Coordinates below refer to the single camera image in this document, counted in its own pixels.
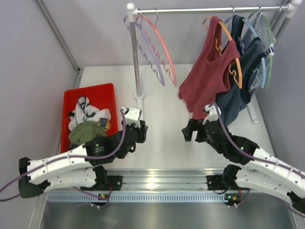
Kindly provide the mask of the green tank top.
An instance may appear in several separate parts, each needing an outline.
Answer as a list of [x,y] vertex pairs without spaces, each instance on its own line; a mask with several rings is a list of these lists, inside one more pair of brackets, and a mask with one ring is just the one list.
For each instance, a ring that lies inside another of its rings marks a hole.
[[69,134],[68,138],[71,144],[82,145],[93,140],[98,136],[107,136],[97,122],[87,121],[77,125]]

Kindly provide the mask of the pink plastic hanger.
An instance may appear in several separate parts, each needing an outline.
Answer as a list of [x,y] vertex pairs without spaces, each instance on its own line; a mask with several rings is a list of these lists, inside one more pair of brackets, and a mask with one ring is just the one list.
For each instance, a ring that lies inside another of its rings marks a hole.
[[156,27],[156,23],[153,23],[149,18],[147,18],[146,16],[143,16],[143,18],[151,25],[151,27],[154,29],[156,35],[158,36],[162,46],[163,46],[163,49],[165,51],[165,54],[168,58],[168,61],[169,61],[169,65],[171,67],[171,70],[167,69],[165,67],[165,61],[162,60],[160,58],[160,54],[158,52],[156,52],[156,49],[155,49],[155,46],[152,44],[152,49],[153,49],[153,54],[156,55],[156,57],[158,58],[159,60],[159,63],[163,65],[164,67],[164,70],[169,74],[169,78],[171,79],[171,81],[173,82],[174,86],[176,87],[177,86],[177,77],[176,77],[176,72],[175,72],[175,68],[174,68],[174,65],[173,65],[173,62],[172,62],[172,59],[171,59],[171,56],[169,54],[169,51],[167,49],[167,46],[161,36],[161,34],[159,33],[157,27]]

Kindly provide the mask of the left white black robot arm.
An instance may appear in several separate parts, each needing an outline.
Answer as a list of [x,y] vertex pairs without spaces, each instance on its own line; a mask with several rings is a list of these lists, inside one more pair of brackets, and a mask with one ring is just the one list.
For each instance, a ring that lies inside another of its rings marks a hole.
[[80,187],[83,190],[104,189],[108,184],[104,164],[124,159],[146,140],[148,126],[125,125],[125,130],[111,136],[98,136],[72,150],[41,160],[23,157],[19,160],[19,194],[37,197],[53,189]]

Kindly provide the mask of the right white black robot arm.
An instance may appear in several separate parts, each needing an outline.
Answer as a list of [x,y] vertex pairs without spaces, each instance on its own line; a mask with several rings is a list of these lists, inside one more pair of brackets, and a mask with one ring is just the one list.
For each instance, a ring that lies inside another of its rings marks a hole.
[[255,142],[232,135],[220,121],[204,123],[190,119],[182,129],[186,142],[196,132],[196,142],[205,142],[231,162],[223,172],[227,189],[256,189],[277,197],[305,212],[305,173],[269,154]]

